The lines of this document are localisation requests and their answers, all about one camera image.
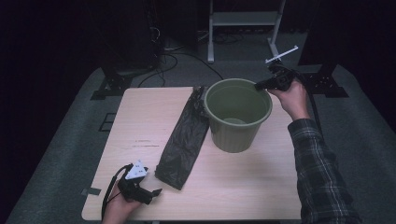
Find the finger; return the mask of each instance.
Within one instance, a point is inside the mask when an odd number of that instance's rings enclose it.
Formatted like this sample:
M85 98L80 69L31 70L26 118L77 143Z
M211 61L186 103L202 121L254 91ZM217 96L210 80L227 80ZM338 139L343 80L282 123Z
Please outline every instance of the finger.
M301 80L299 78L297 78L297 77L295 77L294 80L291 83L293 83L293 82L302 83Z
M277 90L277 89L268 89L267 91L268 91L269 93L275 95L275 96L278 96L278 95L282 92L282 91Z

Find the gray carpet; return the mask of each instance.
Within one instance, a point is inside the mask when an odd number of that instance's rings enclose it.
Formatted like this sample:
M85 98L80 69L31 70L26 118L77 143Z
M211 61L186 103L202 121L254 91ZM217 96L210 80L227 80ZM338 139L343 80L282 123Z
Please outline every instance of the gray carpet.
M222 77L241 77L260 81L271 75L264 60L271 58L263 35L241 35L231 45L215 45L215 63L211 68ZM279 52L297 45L300 49L285 56L286 66L302 72L317 71L317 66L298 67L305 34L279 34ZM175 41L166 48L177 47ZM135 77L132 87L179 87L211 85L219 75L206 64L206 45L197 52L180 49L161 57L162 73L152 71ZM396 223L396 135L361 91L357 80L342 66L333 76L344 87L348 98L326 98L316 95L318 113L325 140L337 154L339 168L355 207L364 223ZM87 79L76 96L47 152L14 207L7 223L99 223L82 219L86 197L84 189L91 186L93 176L106 144L108 133L98 132L107 113L116 113L121 96L92 101L91 96L104 80L100 68ZM298 220L280 220L282 224Z

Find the cable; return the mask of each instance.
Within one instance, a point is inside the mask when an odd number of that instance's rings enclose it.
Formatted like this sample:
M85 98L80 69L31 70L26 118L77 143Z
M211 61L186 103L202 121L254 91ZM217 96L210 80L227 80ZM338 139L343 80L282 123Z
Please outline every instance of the cable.
M219 35L215 35L213 42L219 45L231 45L245 39L243 35L239 35L239 36L240 38L237 38L234 35L219 34Z
M297 74L297 78L299 78L300 81L305 86L306 93L308 94L309 101L311 102L312 110L314 112L315 123L318 125L318 130L319 130L320 134L323 137L323 131L322 131L321 125L320 125L320 120L319 120L319 115L318 115L318 108L317 108L317 104L315 102L314 94L312 94L312 91L309 89L305 76L301 75L299 72L297 72L295 70L293 70L293 71Z
M161 32L160 32L160 30L157 28L157 27L154 27L154 26L151 26L150 28L149 28L150 30L155 30L155 31L157 31L157 37L155 37L155 39L152 39L151 41L152 42L154 42L155 44L157 44L157 40L160 38L160 36L161 36Z
M209 36L209 32L208 31L198 31L198 44L200 44L199 42L203 41L204 39L206 39ZM180 45L174 48L163 48L164 51L175 51L178 49L183 49L185 48L184 45Z
M219 78L220 78L221 80L224 79L224 77L222 77L221 74L220 74L218 71L216 71L216 70L215 70L214 68L212 68L209 64L205 63L202 59L198 58L198 57L195 56L195 55L192 55L192 54L189 54L189 53L173 53L173 54L183 54L183 55L187 55L187 56L190 56L190 57L192 57L192 58L195 58L195 59L201 61L201 62L202 62L204 65L206 65L206 67L208 67L210 70L212 70L213 72L215 72L215 73L219 76Z
M107 200L107 203L111 202L111 200L113 200L115 197L119 196L121 194L121 192L119 192L118 194L114 195L111 199Z
M233 7L230 9L230 12L233 12L233 10L238 6L239 0L236 0L236 2L233 4Z
M140 83L139 83L139 85L137 85L137 88L140 88L141 86L142 86L142 84L146 81L146 80L148 80L149 78L151 78L151 77L154 77L155 75L158 75L158 74L160 74L160 73L165 73L165 72L167 72L167 71L169 71L169 70L171 70L171 69L173 69L173 68L175 68L176 67L176 65L177 65L177 58L175 57L175 56L173 56L173 55L170 55L170 54L164 54L163 56L169 56L169 57L172 57L172 58L174 58L175 59L175 64L173 64L170 68L168 68L168 69L165 69L165 70L162 70L161 69L161 72L158 72L157 71L157 69L156 69L156 73L154 73L154 74L151 74L150 76L148 76L148 77L145 77ZM164 83L165 83L165 79L163 78L163 76L161 77L160 76L160 78L163 80L163 86L164 86Z
M116 174L111 178L110 184L108 185L108 188L107 188L107 191L105 194L105 198L103 199L103 202L102 202L102 219L105 216L105 211L106 211L108 202L110 202L111 200L113 200L115 198L115 196L114 196L113 198L110 199L110 201L107 200L108 197L110 196L111 191L113 190L114 184L116 183L117 176L121 173L121 171L130 169L130 168L132 168L132 164L122 166L122 168L120 168L116 172Z

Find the black cable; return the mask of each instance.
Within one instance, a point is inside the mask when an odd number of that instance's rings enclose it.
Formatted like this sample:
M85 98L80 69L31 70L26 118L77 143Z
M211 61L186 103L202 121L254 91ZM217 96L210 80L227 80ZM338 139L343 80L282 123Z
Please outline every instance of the black cable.
M235 3L233 4L233 7L231 7L230 12L233 12L233 10L238 6L239 0L236 0Z
M107 199L108 199L108 197L110 196L111 191L113 190L114 184L116 183L116 180L117 180L117 176L120 174L120 172L121 172L122 170L128 170L128 169L130 169L131 167L132 167L132 164L124 165L124 166L123 166L122 168L120 168L120 169L116 172L116 174L111 178L110 184L108 185L108 188L107 188L105 197L103 198L103 202L102 202L102 220L103 220L103 217L105 216L106 207L107 207L107 204L108 204L108 202L109 202Z
M187 56L193 57L193 58L195 58L195 59L201 61L201 62L202 62L204 65L206 65L210 70L212 70L213 72L215 72L215 73L219 76L219 78L220 78L221 80L224 79L224 77L222 77L221 74L220 74L218 71L216 71L216 70L215 70L214 68L212 68L209 64L205 63L204 60L198 58L198 57L195 56L195 55L192 55L192 54L189 54L189 53L172 53L172 54L183 54L183 55L187 55Z
M161 68L160 68L161 72L159 72L158 69L155 69L155 70L159 73L159 77L163 80L163 84L161 85L161 87L164 87L166 80L164 78L163 70Z
M113 200L114 198L116 198L117 196L119 196L121 194L121 192L119 192L118 194L114 195L111 199L107 200L107 203L111 202L111 200Z
M315 102L314 94L312 94L312 91L309 89L309 86L307 85L307 81L306 81L305 76L301 75L299 72L297 72L295 70L293 70L293 71L297 74L297 78L300 79L300 81L305 86L306 93L308 94L309 101L311 102L312 110L314 112L315 123L317 124L318 130L319 130L320 134L323 137L323 131L322 131L321 125L320 125L320 120L319 120L319 115L318 115L318 108L317 108L317 104Z
M242 41L244 39L243 35L240 35L240 36L241 36L241 38L237 38L234 35L219 34L219 35L215 35L213 42L218 45L231 45L231 44L237 43L239 41Z
M151 75L148 76L148 77L145 77L145 78L139 83L139 85L137 85L137 88L140 88L140 87L142 86L142 84L143 84L146 80L148 80L149 78L154 77L155 75L158 75L158 74L160 74L160 73L165 73L165 72L167 72L167 71L169 71L169 70L172 70L173 68L176 67L176 65L177 65L177 58L176 58L175 56L170 55L170 54L164 54L163 56L170 56L170 57L174 58L174 59L176 60L175 64L173 64L170 68L167 68L167 69L165 69L165 70L162 70L162 69L161 69L161 72L156 72L156 73L154 73L154 74L151 74Z

